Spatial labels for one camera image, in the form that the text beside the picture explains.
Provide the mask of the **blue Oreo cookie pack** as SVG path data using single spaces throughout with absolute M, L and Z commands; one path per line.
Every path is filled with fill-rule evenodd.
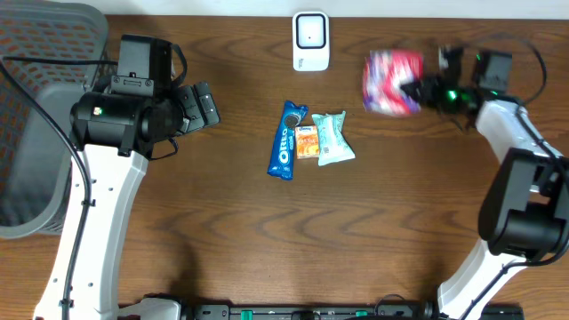
M 267 174 L 282 180 L 293 179 L 295 129 L 301 124 L 309 109 L 292 101 L 284 103 L 283 114 L 276 130 Z

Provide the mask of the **purple Carefree pad pack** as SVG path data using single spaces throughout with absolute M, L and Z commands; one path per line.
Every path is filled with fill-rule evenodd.
M 411 116 L 420 104 L 401 86 L 420 80 L 423 55 L 410 50 L 370 51 L 363 73 L 363 105 L 367 112 L 386 116 Z

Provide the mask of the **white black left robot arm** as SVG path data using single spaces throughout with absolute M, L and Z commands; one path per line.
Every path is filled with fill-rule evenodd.
M 68 209 L 36 319 L 184 319 L 166 294 L 128 307 L 118 303 L 118 276 L 134 198 L 158 142 L 217 124 L 207 82 L 161 95 L 86 93 L 71 109 L 78 156 Z

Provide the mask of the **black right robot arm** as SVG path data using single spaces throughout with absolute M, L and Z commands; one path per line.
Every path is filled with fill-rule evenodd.
M 478 214 L 474 248 L 424 311 L 428 319 L 478 319 L 517 273 L 567 253 L 568 160 L 543 139 L 518 98 L 452 86 L 439 76 L 401 90 L 420 104 L 472 116 L 500 163 Z

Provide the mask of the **green wet wipes pack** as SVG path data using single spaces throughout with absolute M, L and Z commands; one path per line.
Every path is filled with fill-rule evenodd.
M 345 116 L 345 111 L 335 115 L 312 115 L 312 120 L 317 127 L 319 166 L 347 161 L 356 157 L 342 135 Z

